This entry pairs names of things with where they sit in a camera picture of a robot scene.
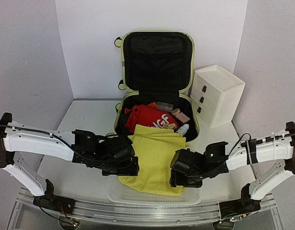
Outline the pale green hard-shell suitcase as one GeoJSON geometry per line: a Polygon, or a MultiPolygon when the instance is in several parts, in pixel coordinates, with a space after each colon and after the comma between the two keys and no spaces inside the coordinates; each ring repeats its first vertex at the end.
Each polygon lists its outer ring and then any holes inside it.
{"type": "Polygon", "coordinates": [[[124,109],[135,105],[164,102],[180,109],[190,118],[186,143],[195,142],[199,123],[193,104],[185,93],[193,80],[194,41],[190,35],[174,31],[136,31],[118,37],[114,45],[121,49],[123,79],[121,90],[127,90],[120,107],[114,131],[129,135],[124,109]]]}

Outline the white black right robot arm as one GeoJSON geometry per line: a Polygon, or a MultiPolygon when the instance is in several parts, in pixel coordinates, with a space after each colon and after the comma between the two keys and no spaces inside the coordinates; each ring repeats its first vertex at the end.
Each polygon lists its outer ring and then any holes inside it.
{"type": "Polygon", "coordinates": [[[203,154],[179,149],[170,163],[169,183],[171,187],[200,188],[204,179],[270,161],[273,165],[265,174],[242,187],[240,198],[220,202],[221,220],[233,222],[259,211],[268,192],[295,176],[295,122],[287,122],[285,129],[267,137],[211,143],[203,154]]]}

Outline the white perforated plastic basket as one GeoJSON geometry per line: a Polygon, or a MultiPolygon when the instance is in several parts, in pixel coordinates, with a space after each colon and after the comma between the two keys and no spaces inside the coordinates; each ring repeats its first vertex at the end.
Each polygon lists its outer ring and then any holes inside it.
{"type": "Polygon", "coordinates": [[[108,178],[106,189],[110,201],[129,205],[185,206],[201,202],[198,188],[186,188],[179,196],[149,194],[123,185],[115,175],[108,178]]]}

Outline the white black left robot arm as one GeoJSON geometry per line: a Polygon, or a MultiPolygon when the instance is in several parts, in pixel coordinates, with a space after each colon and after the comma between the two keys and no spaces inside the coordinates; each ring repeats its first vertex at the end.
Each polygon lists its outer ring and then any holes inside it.
{"type": "Polygon", "coordinates": [[[33,195],[33,205],[70,214],[75,200],[54,192],[54,184],[29,165],[29,155],[50,156],[100,169],[103,176],[137,176],[138,157],[132,141],[119,134],[96,135],[87,130],[37,129],[15,122],[5,112],[0,118],[0,169],[17,179],[33,195]]]}

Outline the yellow cloth garment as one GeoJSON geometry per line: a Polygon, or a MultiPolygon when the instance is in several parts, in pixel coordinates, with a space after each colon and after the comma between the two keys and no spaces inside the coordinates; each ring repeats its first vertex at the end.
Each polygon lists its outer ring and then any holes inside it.
{"type": "Polygon", "coordinates": [[[120,176],[119,181],[136,191],[164,196],[180,196],[182,187],[171,187],[171,160],[186,147],[186,138],[171,129],[137,125],[129,136],[138,157],[137,176],[120,176]]]}

